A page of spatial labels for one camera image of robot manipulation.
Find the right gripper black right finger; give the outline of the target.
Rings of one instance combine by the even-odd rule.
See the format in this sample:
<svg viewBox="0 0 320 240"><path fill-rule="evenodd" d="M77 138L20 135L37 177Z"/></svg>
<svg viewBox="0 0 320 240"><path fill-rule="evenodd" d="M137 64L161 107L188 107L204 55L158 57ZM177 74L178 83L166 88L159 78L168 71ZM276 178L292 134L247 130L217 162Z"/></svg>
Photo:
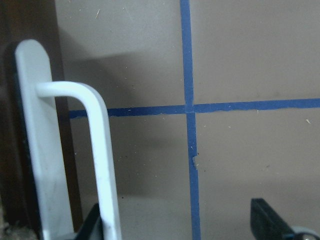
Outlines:
<svg viewBox="0 0 320 240"><path fill-rule="evenodd" d="M318 240L320 235L302 226L289 226L263 199L250 201L250 230L256 240Z"/></svg>

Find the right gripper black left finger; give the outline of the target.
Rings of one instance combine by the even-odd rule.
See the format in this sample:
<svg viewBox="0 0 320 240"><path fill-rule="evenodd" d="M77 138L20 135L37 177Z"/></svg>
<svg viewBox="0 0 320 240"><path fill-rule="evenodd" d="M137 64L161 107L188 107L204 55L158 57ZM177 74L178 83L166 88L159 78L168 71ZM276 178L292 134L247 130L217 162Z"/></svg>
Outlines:
<svg viewBox="0 0 320 240"><path fill-rule="evenodd" d="M87 218L83 222L79 232L74 237L75 240L103 240L103 226L100 216L99 204L96 203L90 210Z"/></svg>

